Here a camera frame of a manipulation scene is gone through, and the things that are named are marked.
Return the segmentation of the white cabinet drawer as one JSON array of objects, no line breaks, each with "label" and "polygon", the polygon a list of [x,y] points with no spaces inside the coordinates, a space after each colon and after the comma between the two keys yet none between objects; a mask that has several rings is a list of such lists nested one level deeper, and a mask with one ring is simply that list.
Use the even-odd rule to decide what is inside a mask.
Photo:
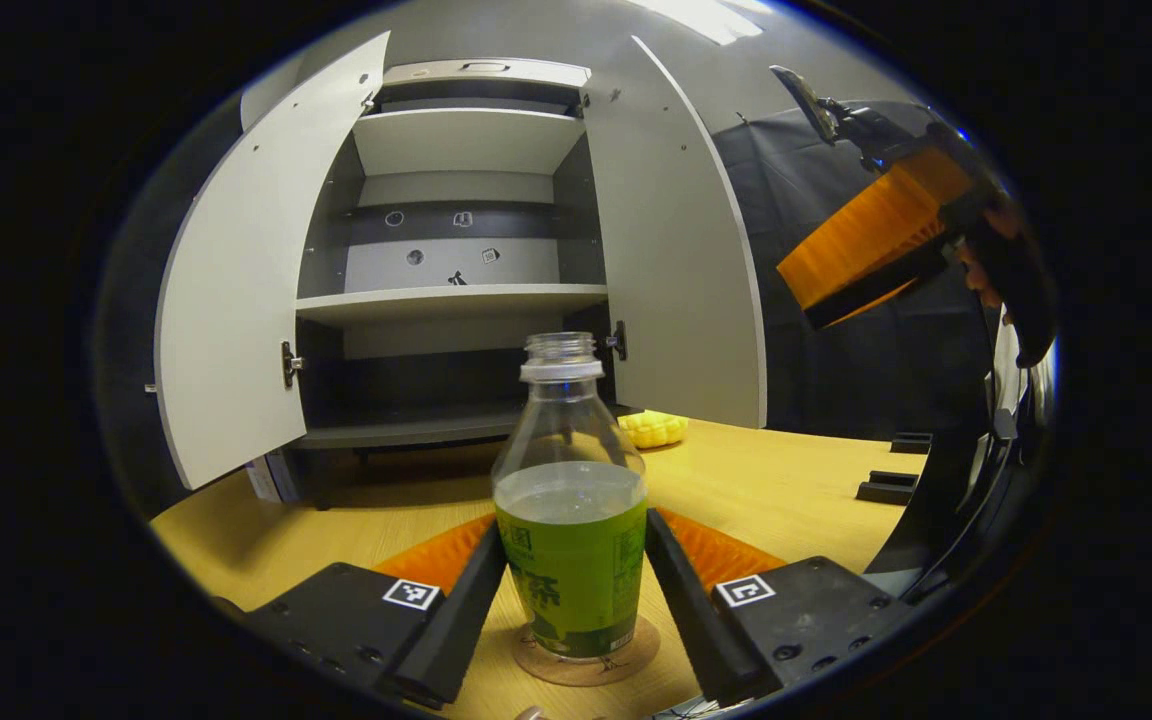
[{"label": "white cabinet drawer", "polygon": [[525,82],[553,88],[585,88],[593,71],[579,65],[524,58],[480,56],[416,61],[385,70],[384,88],[435,81]]}]

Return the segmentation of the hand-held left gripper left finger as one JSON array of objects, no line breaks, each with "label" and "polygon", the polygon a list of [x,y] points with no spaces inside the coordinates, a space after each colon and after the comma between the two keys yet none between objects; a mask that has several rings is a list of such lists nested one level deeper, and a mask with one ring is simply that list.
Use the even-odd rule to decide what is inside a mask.
[{"label": "hand-held left gripper left finger", "polygon": [[372,568],[332,562],[230,620],[325,679],[388,700],[456,702],[506,570],[493,515],[467,521]]}]

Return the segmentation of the green label plastic bottle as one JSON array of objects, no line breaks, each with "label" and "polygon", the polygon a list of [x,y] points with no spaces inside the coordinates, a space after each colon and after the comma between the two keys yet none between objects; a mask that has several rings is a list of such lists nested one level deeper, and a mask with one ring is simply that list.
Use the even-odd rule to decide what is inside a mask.
[{"label": "green label plastic bottle", "polygon": [[593,662],[634,638],[645,462],[599,395],[591,334],[531,334],[525,353],[526,402],[492,469],[497,528],[535,643]]}]

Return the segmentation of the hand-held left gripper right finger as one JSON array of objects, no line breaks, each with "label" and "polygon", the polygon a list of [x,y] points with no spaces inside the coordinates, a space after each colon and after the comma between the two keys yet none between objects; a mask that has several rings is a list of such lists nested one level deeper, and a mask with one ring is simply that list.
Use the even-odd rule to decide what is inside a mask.
[{"label": "hand-held left gripper right finger", "polygon": [[721,706],[840,669],[914,606],[824,556],[786,562],[680,511],[646,511],[646,559],[702,694]]}]

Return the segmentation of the large ceiling light panel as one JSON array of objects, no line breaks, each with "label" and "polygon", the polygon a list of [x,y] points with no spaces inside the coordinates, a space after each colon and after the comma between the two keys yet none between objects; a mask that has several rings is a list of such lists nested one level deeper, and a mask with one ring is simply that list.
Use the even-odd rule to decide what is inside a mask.
[{"label": "large ceiling light panel", "polygon": [[672,20],[718,46],[736,44],[742,38],[763,33],[753,20],[745,18],[719,0],[623,0],[641,9]]}]

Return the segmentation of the round cork coaster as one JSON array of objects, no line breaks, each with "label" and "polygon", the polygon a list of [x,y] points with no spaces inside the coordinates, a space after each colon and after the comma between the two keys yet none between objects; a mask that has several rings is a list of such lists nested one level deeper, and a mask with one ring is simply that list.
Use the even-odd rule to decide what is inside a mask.
[{"label": "round cork coaster", "polygon": [[639,616],[621,647],[596,659],[564,659],[540,647],[530,628],[517,630],[511,657],[521,670],[552,685],[589,688],[609,685],[645,670],[660,650],[657,626]]}]

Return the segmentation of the black curved frame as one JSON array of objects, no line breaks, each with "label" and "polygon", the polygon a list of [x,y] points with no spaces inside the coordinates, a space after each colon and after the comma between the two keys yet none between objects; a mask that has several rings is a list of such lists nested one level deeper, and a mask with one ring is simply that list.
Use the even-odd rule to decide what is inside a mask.
[{"label": "black curved frame", "polygon": [[909,503],[861,574],[884,593],[920,602],[954,588],[996,546],[1002,525],[1014,518],[1011,501],[1032,488],[1058,404],[1060,342],[1032,367],[1020,367],[1018,357],[1018,333],[1000,325],[983,381],[986,424],[932,439]]}]

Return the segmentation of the white cabinet door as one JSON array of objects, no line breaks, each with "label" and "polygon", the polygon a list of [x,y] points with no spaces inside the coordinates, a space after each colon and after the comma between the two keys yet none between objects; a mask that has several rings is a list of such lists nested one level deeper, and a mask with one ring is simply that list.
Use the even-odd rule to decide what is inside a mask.
[{"label": "white cabinet door", "polygon": [[389,33],[325,65],[266,109],[195,196],[156,314],[157,406],[185,488],[305,434],[285,347],[317,197],[381,88]]},{"label": "white cabinet door", "polygon": [[708,128],[637,36],[596,65],[585,111],[622,406],[767,424],[753,256]]}]

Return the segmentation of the yellow corn toy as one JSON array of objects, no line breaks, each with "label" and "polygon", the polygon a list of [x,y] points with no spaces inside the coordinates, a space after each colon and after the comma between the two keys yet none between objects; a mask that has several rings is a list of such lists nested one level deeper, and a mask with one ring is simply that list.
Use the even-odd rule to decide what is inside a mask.
[{"label": "yellow corn toy", "polygon": [[660,448],[684,441],[689,419],[685,416],[641,411],[617,418],[617,424],[636,448]]}]

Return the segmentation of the black backdrop cloth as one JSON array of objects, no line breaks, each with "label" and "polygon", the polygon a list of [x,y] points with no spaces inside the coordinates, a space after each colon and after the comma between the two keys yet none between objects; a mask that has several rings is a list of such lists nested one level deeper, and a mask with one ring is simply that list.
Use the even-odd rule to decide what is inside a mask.
[{"label": "black backdrop cloth", "polygon": [[[230,99],[147,177],[105,263],[90,332],[93,393],[109,464],[145,520],[187,497],[145,392],[154,376],[157,296],[179,225],[238,136],[238,103]],[[858,152],[824,146],[796,109],[723,129],[714,142],[760,288],[770,429],[855,439],[980,429],[987,334],[998,319],[979,309],[961,272],[819,332],[776,275],[791,247],[867,185]]]}]

